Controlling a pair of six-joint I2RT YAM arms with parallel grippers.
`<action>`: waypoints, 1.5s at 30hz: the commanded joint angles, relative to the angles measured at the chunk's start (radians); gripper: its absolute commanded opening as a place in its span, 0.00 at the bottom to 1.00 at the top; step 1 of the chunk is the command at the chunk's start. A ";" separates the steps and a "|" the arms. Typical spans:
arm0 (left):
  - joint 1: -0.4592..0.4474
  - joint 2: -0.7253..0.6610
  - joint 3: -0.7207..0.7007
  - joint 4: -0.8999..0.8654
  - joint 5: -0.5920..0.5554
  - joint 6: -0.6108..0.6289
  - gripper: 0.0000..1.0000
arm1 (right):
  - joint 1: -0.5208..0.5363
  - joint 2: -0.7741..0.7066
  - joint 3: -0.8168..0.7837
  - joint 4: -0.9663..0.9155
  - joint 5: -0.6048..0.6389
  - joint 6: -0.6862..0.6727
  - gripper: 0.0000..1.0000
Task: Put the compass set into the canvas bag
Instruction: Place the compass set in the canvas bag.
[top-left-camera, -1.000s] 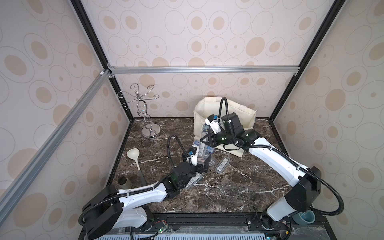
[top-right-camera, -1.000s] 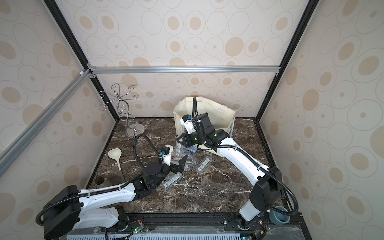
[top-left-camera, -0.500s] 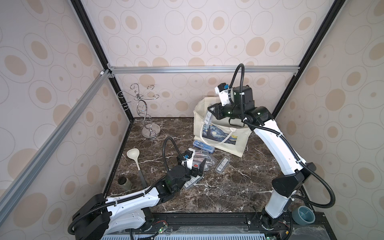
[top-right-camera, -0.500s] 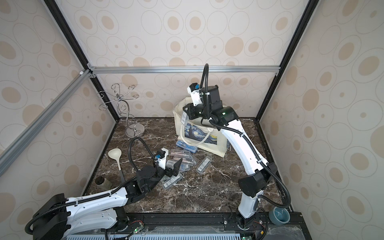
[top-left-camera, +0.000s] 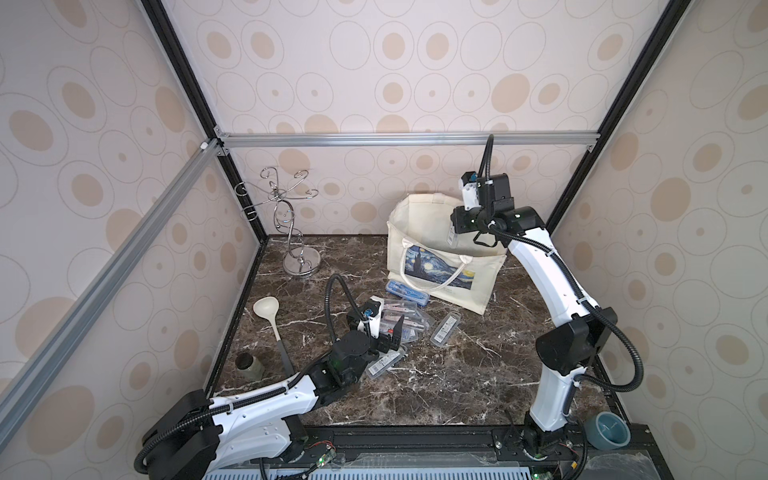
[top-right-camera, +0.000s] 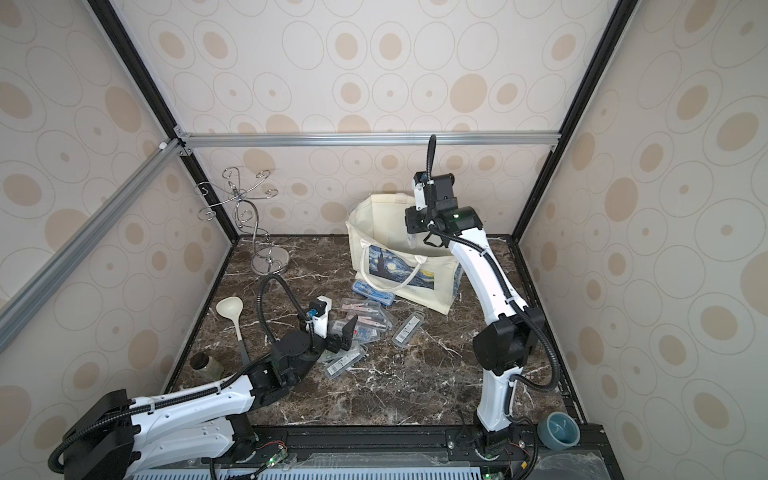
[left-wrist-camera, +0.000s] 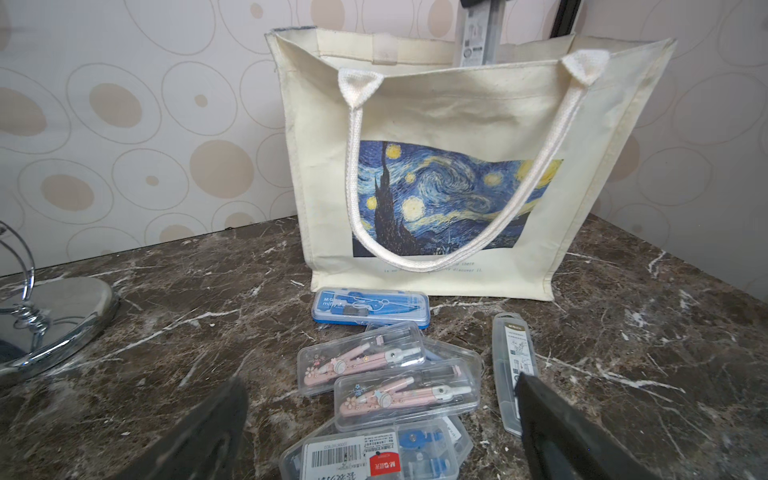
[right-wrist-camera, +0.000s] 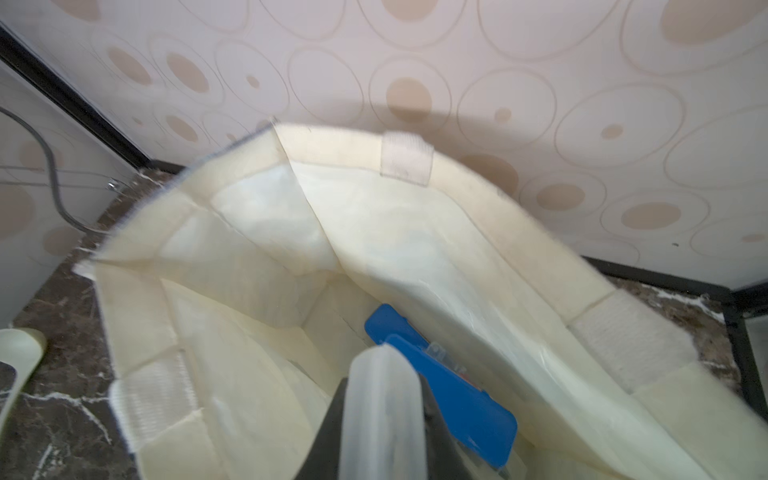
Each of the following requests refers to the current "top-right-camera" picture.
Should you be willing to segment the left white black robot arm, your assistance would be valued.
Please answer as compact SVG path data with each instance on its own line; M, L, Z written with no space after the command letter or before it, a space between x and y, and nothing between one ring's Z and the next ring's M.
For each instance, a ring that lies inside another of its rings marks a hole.
M269 353L219 381L155 397L130 399L123 389L106 394L64 434L49 456L49 469L67 479L123 479L196 456L249 456L256 437L248 412L287 396L324 351L350 349L357 323L351 319L333 335L330 299L318 297L303 307L277 274L263 277L258 292L272 282L296 309L299 329L281 338L267 329Z

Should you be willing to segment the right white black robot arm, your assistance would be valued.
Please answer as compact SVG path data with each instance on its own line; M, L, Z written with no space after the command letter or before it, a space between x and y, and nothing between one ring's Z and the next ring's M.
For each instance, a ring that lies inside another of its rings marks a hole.
M448 249L480 301L486 327L473 338L473 351L483 369L475 442L477 449L489 455L524 423L512 413L515 389L524 385L551 392L560 383L562 368L543 331L542 310L528 306L514 289L489 246L476 211L458 205L454 176L433 173L436 148L437 136L431 135L425 169L413 177L415 204L405 210L405 225L409 235L422 234L425 245ZM523 373L537 344L544 348L550 364L550 379L545 383Z

